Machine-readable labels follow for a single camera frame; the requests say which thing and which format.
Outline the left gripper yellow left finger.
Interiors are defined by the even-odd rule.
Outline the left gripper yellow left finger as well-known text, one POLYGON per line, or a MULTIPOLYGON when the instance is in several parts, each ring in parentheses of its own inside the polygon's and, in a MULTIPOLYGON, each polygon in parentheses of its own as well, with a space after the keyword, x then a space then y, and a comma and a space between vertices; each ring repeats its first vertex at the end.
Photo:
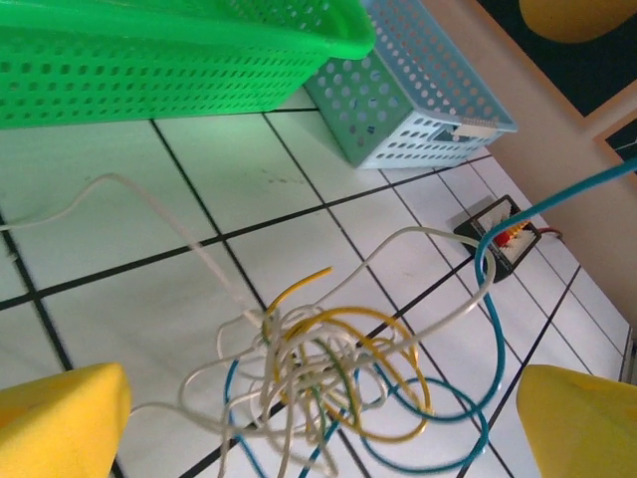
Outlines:
POLYGON ((107 477, 132 395, 123 367, 94 364, 1 391, 3 477, 107 477))

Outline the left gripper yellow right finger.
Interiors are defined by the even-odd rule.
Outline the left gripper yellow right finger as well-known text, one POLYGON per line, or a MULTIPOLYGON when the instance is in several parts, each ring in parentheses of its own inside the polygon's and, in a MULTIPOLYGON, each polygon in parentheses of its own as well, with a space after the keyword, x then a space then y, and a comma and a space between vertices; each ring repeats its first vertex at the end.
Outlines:
POLYGON ((516 405, 542 477, 636 475, 635 385, 534 364, 516 405))

